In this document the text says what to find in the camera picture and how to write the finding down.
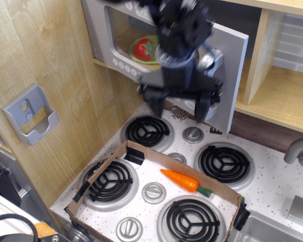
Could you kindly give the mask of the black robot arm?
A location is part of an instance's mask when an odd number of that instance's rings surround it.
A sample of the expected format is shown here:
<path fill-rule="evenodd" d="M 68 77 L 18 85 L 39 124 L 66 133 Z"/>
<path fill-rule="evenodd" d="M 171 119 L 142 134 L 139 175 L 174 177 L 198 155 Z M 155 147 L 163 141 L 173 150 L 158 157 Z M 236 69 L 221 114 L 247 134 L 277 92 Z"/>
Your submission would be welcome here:
<path fill-rule="evenodd" d="M 203 123 L 212 104 L 220 102 L 222 82 L 206 75 L 196 62 L 196 52 L 212 33 L 204 1 L 139 1 L 148 7 L 157 29 L 155 57 L 161 68 L 141 74 L 138 92 L 157 117 L 166 97 L 195 100 L 194 116 Z"/>

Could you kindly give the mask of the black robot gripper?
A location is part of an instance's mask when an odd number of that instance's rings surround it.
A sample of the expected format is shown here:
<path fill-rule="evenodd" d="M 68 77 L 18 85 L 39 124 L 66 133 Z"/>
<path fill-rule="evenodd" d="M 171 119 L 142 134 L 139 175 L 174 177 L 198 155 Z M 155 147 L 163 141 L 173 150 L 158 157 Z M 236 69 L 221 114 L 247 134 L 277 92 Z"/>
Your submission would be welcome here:
<path fill-rule="evenodd" d="M 199 66 L 197 52 L 196 49 L 184 57 L 176 57 L 160 47 L 156 49 L 155 57 L 161 67 L 137 78 L 138 92 L 155 116 L 162 117 L 166 97 L 183 97 L 196 100 L 195 119 L 203 123 L 210 106 L 221 101 L 223 84 Z"/>

